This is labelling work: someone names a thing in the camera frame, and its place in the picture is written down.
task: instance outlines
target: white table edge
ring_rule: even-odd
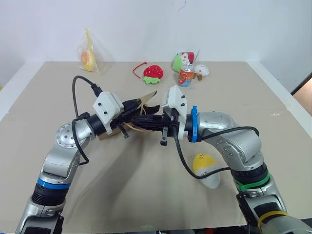
[[[286,106],[287,110],[295,117],[307,134],[312,138],[312,116],[293,98],[287,89],[260,63],[247,62],[261,77],[272,92]]]
[[[10,108],[26,88],[27,84],[42,67],[44,62],[25,63],[0,91],[0,121],[9,113]]]

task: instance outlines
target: black cable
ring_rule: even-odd
[[[90,80],[88,80],[87,78],[83,77],[83,76],[75,76],[73,79],[73,84],[72,84],[72,92],[73,92],[73,101],[74,101],[74,109],[75,109],[75,114],[76,114],[76,118],[79,117],[78,114],[78,109],[77,109],[77,101],[76,101],[76,91],[75,91],[75,87],[76,87],[76,80],[77,79],[82,79],[85,82],[87,82],[88,84],[90,84],[91,86],[94,85],[94,83],[92,83]]]
[[[221,135],[221,134],[230,133],[230,132],[234,132],[234,131],[238,131],[238,130],[253,130],[253,131],[257,134],[257,136],[259,136],[259,131],[258,131],[258,129],[256,129],[255,127],[251,127],[251,126],[244,126],[244,127],[230,128],[230,129],[223,130],[223,131],[220,131],[220,132],[217,132],[217,133],[212,133],[212,134],[207,135],[207,136],[201,136],[201,137],[199,138],[199,140],[206,140],[206,139],[209,139],[209,138],[212,138],[212,137]]]
[[[204,179],[204,178],[207,178],[215,173],[218,173],[218,172],[222,172],[222,171],[225,171],[225,170],[230,170],[229,167],[224,167],[224,168],[219,168],[217,170],[214,170],[214,171],[211,171],[211,172],[208,172],[207,174],[205,175],[202,175],[202,176],[198,176],[198,175],[195,175],[192,170],[189,168],[189,166],[187,165],[185,159],[184,159],[184,156],[183,156],[183,153],[182,153],[182,150],[181,150],[181,146],[180,146],[180,142],[179,142],[179,139],[177,137],[177,128],[176,126],[173,126],[173,133],[174,133],[174,138],[175,138],[175,144],[176,144],[176,148],[177,148],[177,151],[179,153],[179,156],[180,156],[180,159],[181,159],[181,162],[183,164],[183,166],[185,167],[185,169],[187,170],[187,172],[193,176],[194,178],[196,179]]]
[[[78,120],[79,120],[78,118],[73,119],[73,121],[72,121],[72,130],[73,130],[73,138],[74,138],[75,144],[76,144],[76,146],[77,146],[77,148],[79,150],[79,153],[81,154],[81,156],[85,160],[84,162],[79,163],[79,166],[80,166],[80,165],[87,164],[89,162],[89,159],[88,159],[87,155],[84,153],[82,147],[79,144],[78,138],[77,138],[76,121],[78,121]]]
[[[82,147],[80,146],[78,138],[77,138],[77,133],[76,133],[76,121],[81,119],[81,118],[79,118],[78,109],[77,109],[77,101],[76,101],[76,89],[75,89],[75,87],[76,87],[76,80],[77,79],[82,79],[85,82],[87,82],[88,84],[90,84],[94,92],[99,91],[99,90],[101,91],[101,89],[96,84],[92,83],[90,80],[88,80],[87,78],[85,78],[83,76],[75,76],[73,79],[72,92],[73,92],[74,109],[75,109],[75,115],[76,115],[76,118],[73,119],[73,121],[72,121],[73,138],[74,138],[75,144],[79,150],[79,153],[81,154],[81,156],[85,160],[84,162],[79,163],[79,166],[80,166],[80,165],[87,164],[89,162],[89,159],[88,159],[87,155],[84,153]]]

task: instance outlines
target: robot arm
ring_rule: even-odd
[[[195,106],[191,114],[186,115],[185,96],[174,87],[171,91],[166,96],[162,117],[139,117],[133,123],[145,129],[162,131],[161,143],[166,141],[166,137],[174,137],[179,154],[182,154],[178,142],[183,135],[181,123],[182,131],[188,133],[190,142],[203,140],[213,145],[231,170],[238,190],[236,198],[248,225],[258,226],[264,234],[312,233],[304,222],[287,215],[273,176],[264,162],[257,129],[239,127],[226,113],[197,113]],[[195,177],[188,166],[183,165]]]
[[[76,122],[76,133],[82,148],[95,138],[94,130],[85,119]],[[79,162],[72,125],[64,124],[58,129],[55,144],[45,158],[16,234],[61,233],[63,217],[60,214]]]
[[[238,130],[210,137],[238,127],[222,112],[199,113],[198,140],[213,145],[231,169],[239,206],[248,225],[264,234],[306,234],[312,229],[287,215],[282,197],[261,153],[259,136],[253,130]]]

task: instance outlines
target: blue ring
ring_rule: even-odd
[[[197,142],[197,129],[198,129],[197,106],[193,106],[191,110],[191,115],[192,115],[192,122],[193,122],[192,142]]]
[[[47,189],[68,189],[70,184],[50,184],[38,178],[37,183]]]

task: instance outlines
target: red wire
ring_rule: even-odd
[[[133,73],[136,77],[138,77],[139,79],[141,79],[141,77],[139,77],[137,74],[135,74],[135,70],[136,70],[139,66],[142,66],[142,65],[144,65],[144,64],[147,64],[147,62],[141,63],[140,65],[136,66],[136,67],[132,70],[132,73]]]

